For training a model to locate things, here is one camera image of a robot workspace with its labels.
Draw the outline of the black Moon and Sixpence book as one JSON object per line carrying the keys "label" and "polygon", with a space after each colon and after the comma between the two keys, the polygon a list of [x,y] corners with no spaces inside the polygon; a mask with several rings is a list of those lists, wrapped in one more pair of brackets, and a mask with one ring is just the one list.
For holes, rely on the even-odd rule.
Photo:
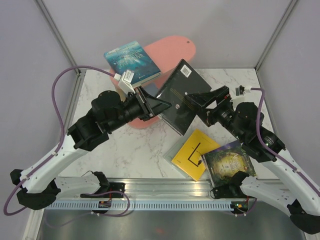
{"label": "black Moon and Sixpence book", "polygon": [[187,99],[187,96],[207,93],[211,89],[197,71],[187,61],[181,59],[156,95],[157,99],[171,103],[171,107],[160,113],[158,117],[183,136],[199,109]]}

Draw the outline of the blue 20000 Leagues book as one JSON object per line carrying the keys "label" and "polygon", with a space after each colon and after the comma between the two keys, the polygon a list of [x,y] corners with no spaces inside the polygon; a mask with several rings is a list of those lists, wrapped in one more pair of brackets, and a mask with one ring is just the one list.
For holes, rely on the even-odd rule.
{"label": "blue 20000 Leagues book", "polygon": [[104,53],[104,58],[117,74],[126,70],[134,73],[131,84],[138,87],[161,75],[161,70],[135,40]]}

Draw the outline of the light blue thin book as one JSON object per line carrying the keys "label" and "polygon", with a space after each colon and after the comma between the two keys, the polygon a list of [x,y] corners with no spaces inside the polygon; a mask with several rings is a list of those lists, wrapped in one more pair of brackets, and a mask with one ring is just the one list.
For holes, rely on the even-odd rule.
{"label": "light blue thin book", "polygon": [[151,96],[155,97],[159,91],[157,86],[154,83],[150,83],[148,85],[145,85],[143,89]]}

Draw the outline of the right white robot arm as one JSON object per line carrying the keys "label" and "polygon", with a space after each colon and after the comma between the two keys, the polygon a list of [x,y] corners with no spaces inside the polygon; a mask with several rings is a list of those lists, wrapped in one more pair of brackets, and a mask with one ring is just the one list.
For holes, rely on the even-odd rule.
{"label": "right white robot arm", "polygon": [[214,187],[214,195],[256,198],[285,213],[301,231],[318,234],[320,187],[301,169],[279,137],[262,126],[264,98],[258,105],[242,99],[250,91],[251,88],[241,85],[237,88],[237,97],[232,99],[229,88],[222,86],[210,92],[188,94],[185,98],[196,107],[197,115],[207,127],[220,123],[239,140],[246,154],[278,177],[286,190],[271,187],[239,170],[226,184]]}

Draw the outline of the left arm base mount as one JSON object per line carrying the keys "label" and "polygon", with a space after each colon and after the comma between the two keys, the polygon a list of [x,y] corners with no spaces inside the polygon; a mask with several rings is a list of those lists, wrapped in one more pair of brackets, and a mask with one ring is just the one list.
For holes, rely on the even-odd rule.
{"label": "left arm base mount", "polygon": [[100,200],[98,202],[98,208],[109,208],[111,207],[113,199],[121,199],[123,195],[121,193],[125,192],[126,184],[124,182],[111,182],[109,187],[101,186],[94,193],[82,193],[81,198],[107,198],[107,200]]}

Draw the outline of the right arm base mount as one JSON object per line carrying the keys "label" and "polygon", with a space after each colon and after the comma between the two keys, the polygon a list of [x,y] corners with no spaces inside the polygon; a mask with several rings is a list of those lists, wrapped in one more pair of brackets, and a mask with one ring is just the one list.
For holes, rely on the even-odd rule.
{"label": "right arm base mount", "polygon": [[235,217],[247,216],[254,210],[258,201],[258,199],[253,196],[245,195],[238,186],[229,184],[213,187],[209,191],[209,196],[212,199],[244,199],[242,203],[231,204],[233,210],[227,213]]}

